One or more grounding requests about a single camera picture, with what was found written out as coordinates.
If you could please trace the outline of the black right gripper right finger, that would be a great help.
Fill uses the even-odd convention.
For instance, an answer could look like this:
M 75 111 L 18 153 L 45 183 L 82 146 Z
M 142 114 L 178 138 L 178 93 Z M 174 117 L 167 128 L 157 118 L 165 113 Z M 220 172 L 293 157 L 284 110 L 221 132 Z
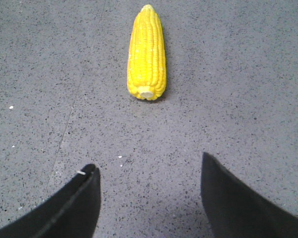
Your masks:
M 298 218 L 203 153 L 201 196 L 216 238 L 298 238 Z

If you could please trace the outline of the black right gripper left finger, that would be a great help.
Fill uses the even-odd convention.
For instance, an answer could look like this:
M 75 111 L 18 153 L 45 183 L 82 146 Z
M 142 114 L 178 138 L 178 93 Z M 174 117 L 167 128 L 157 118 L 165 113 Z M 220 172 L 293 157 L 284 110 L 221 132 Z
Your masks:
M 88 164 L 43 204 L 1 228 L 0 238 L 91 238 L 100 204 L 100 171 Z

